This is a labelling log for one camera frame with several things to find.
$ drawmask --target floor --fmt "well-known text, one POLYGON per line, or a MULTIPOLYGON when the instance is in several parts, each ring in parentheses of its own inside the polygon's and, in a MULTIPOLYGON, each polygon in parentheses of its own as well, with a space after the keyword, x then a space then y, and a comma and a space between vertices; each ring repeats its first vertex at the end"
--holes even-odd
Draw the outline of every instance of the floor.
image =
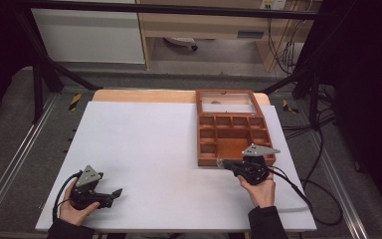
MULTIPOLYGON (((153 65, 150 70, 139 68, 111 68, 104 73, 95 66, 76 65, 73 67, 79 75, 90 82, 106 88, 140 89, 181 89, 198 88, 252 89, 263 88, 282 79, 287 74, 280 69, 272 73, 263 71, 263 64, 255 54, 255 45, 251 42, 197 40, 199 49, 172 46, 162 39, 156 42, 153 65)), ((42 203, 47 199, 53 186, 65 154, 75 136, 87 102, 93 92, 82 89, 68 79, 63 79, 66 87, 61 94, 46 94, 53 99, 53 106, 46 122, 39 128, 40 133, 32 139, 31 147, 22 155, 20 165, 10 177, 10 186, 0 195, 0 238, 45 238, 34 227, 41 212, 42 203), (75 94, 82 98, 74 111, 68 111, 75 94)), ((20 144, 29 130, 33 118, 31 72, 21 71, 13 79, 11 87, 0 108, 0 179, 13 164, 14 155, 20 154, 20 144)), ((271 94, 272 105, 277 108, 283 128, 305 125, 307 101, 294 101, 290 84, 271 94), (284 100, 288 108, 284 110, 284 100)), ((325 87, 324 92, 332 94, 325 87)), ((328 103, 321 103, 324 109, 328 103)), ((317 223, 314 232, 304 232, 303 238, 382 238, 382 198, 368 174, 357 172, 350 149, 340 134, 338 125, 328 123, 321 128, 324 142, 323 158, 332 161, 346 192, 353 203, 356 216, 361 221, 365 235, 354 235, 349 230, 348 215, 337 223, 327 226, 317 223)), ((318 156, 318 132, 306 131, 297 137, 291 137, 294 131, 286 132, 289 150, 298 175, 306 178, 318 156)), ((311 179, 333 192, 330 178, 327 177, 327 164, 323 160, 313 172, 311 179)), ((314 217, 319 221, 333 222, 339 218, 338 207, 331 197, 317 187, 309 184, 306 195, 314 204, 314 217)), ((289 237, 299 235, 289 233, 289 237)))

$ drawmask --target black sleeve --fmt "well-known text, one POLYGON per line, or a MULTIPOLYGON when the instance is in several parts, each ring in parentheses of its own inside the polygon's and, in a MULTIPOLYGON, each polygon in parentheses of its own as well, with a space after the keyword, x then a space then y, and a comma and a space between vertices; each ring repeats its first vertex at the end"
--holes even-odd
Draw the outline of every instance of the black sleeve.
POLYGON ((278 210, 272 207, 256 207, 248 214, 252 239, 287 238, 278 210))
POLYGON ((57 219, 48 232, 48 239, 92 239, 95 231, 84 226, 76 226, 57 219))

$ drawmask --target hand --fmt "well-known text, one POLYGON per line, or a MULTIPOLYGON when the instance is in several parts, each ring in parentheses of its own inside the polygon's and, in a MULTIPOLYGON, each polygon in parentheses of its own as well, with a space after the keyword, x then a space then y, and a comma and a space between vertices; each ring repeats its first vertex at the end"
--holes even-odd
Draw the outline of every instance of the hand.
POLYGON ((67 188, 67 190, 65 190, 64 202, 61 204, 60 208, 60 219, 68 223, 81 226, 86 217, 94 212, 100 206, 100 204, 95 202, 81 211, 74 208, 70 203, 70 194, 75 184, 76 180, 74 180, 67 188))
POLYGON ((255 207, 270 207, 275 203, 275 188, 276 184, 273 181, 273 174, 270 173, 268 178, 257 185, 251 185, 247 180, 238 175, 241 186, 244 187, 250 194, 251 200, 255 207))

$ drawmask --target table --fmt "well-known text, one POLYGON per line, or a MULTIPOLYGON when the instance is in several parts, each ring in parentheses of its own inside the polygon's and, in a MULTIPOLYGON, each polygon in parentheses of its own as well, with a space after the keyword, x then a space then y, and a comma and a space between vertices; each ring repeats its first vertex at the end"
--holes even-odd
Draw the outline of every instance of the table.
MULTIPOLYGON (((96 231, 244 232, 253 208, 228 170, 197 166, 195 93, 100 90, 84 113, 55 185, 36 225, 48 230, 63 182, 90 164, 104 178, 96 188, 123 188, 111 208, 85 222, 96 231)), ((277 154, 275 166, 301 188, 274 107, 257 94, 277 154)), ((304 202, 280 178, 276 206, 286 231, 315 230, 304 202)))

